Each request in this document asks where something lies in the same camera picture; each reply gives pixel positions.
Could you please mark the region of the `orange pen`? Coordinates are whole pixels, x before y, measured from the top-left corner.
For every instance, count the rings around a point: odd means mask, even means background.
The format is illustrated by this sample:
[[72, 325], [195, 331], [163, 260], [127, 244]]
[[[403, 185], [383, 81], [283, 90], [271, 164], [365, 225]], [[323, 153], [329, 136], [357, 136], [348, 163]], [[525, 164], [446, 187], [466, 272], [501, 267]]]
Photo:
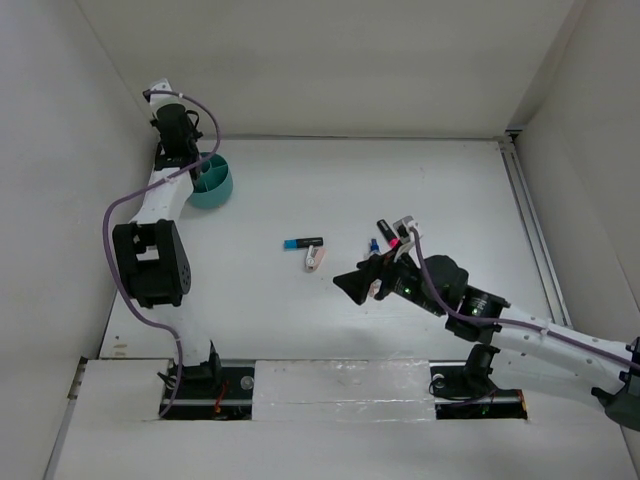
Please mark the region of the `orange pen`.
[[380, 287], [381, 287], [380, 280], [375, 280], [374, 282], [372, 282], [368, 290], [368, 296], [371, 298], [374, 298], [376, 294], [379, 292]]

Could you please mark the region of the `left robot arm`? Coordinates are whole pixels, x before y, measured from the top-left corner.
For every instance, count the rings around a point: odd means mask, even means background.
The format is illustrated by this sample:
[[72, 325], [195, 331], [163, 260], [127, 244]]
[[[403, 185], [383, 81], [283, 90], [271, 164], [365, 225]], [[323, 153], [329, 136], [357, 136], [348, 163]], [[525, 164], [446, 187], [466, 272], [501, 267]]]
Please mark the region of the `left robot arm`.
[[216, 394], [223, 383], [213, 342], [196, 332], [187, 313], [192, 272], [177, 220], [202, 174], [199, 114], [177, 101], [151, 103], [159, 133], [153, 169], [138, 212], [113, 228], [111, 238], [124, 300], [148, 327], [175, 341], [174, 366], [161, 374], [167, 388]]

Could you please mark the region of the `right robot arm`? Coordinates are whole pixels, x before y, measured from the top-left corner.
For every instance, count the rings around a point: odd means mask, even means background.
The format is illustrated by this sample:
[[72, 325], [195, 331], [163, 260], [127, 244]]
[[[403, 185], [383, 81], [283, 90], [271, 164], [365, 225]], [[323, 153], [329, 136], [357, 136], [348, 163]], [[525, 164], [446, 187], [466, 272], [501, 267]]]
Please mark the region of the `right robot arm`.
[[467, 396], [497, 389], [538, 391], [639, 428], [638, 342], [601, 339], [521, 312], [509, 319], [509, 303], [470, 286], [468, 277], [448, 256], [415, 263], [408, 254], [388, 252], [359, 262], [333, 282], [358, 305], [377, 284], [375, 299], [395, 294], [444, 318], [446, 330], [472, 345], [459, 385]]

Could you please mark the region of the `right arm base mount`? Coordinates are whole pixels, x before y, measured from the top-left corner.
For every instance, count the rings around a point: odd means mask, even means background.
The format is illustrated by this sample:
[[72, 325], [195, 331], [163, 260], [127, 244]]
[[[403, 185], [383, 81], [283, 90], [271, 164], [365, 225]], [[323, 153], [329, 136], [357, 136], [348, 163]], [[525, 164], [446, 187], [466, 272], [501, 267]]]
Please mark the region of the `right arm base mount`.
[[521, 390], [500, 389], [490, 379], [494, 347], [475, 345], [467, 359], [430, 364], [428, 392], [435, 400], [437, 420], [527, 420]]

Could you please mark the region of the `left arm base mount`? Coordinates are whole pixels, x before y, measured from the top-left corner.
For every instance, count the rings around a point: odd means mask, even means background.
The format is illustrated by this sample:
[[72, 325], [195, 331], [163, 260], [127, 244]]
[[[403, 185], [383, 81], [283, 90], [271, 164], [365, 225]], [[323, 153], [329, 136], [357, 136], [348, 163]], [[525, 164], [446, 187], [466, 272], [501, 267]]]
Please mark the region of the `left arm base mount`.
[[163, 420], [248, 421], [252, 419], [255, 364], [222, 366], [222, 380], [209, 388], [182, 381]]

